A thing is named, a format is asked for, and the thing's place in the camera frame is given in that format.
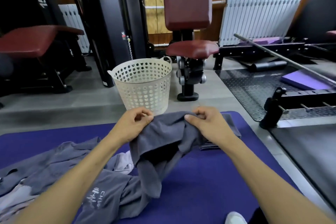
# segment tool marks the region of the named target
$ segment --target forearm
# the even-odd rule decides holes
[[[264,164],[241,140],[220,146],[245,180],[272,224],[334,223],[317,206]]]
[[[118,140],[105,137],[81,162],[68,171],[16,218],[15,224],[71,223],[93,182],[119,149]]]

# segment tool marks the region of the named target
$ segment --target basket handle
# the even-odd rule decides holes
[[[169,57],[169,56],[164,56],[164,57],[162,57],[161,59],[162,59],[162,60],[165,60],[165,58],[169,59],[170,64],[173,64],[173,61],[171,60],[171,57]]]

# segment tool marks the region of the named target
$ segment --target black rubber mat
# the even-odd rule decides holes
[[[272,128],[270,132],[336,209],[336,124]]]
[[[247,69],[217,70],[216,73],[238,99],[241,105],[255,121],[261,121],[265,116],[264,104],[277,87],[285,87],[288,91],[300,91],[298,88],[280,82],[280,78],[295,71],[292,67],[282,70],[249,72]],[[335,107],[314,108],[311,112],[305,109],[292,109],[281,116],[281,120],[336,116]]]

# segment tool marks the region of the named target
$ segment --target floor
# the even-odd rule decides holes
[[[5,105],[0,110],[0,135],[117,122],[125,112],[117,88],[103,86],[92,57],[87,57],[87,63],[92,66],[92,71],[74,72],[67,78],[66,83],[73,86],[73,91],[68,94],[15,94],[0,98],[0,102]],[[193,107],[199,105],[214,106],[220,111],[239,112],[302,193],[336,220],[335,212],[313,189],[271,135],[266,130],[259,128],[258,122],[252,120],[212,70],[213,65],[214,59],[209,58],[204,71],[207,82],[195,86],[195,92],[199,94],[199,100],[194,102],[178,102],[176,100],[177,94],[181,92],[181,86],[175,76],[175,71],[173,71],[171,73],[169,105],[166,112],[190,111]],[[222,66],[223,70],[241,68],[243,68],[242,65],[229,59],[225,59]],[[278,126],[291,127],[335,123],[336,116],[281,120]]]

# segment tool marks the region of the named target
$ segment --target hand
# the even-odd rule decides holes
[[[120,145],[123,145],[136,138],[153,118],[153,113],[145,107],[128,110],[121,116],[108,137],[117,138]]]
[[[237,138],[215,107],[200,106],[193,112],[198,117],[186,115],[185,120],[198,128],[202,135],[212,143],[225,148],[232,139]]]

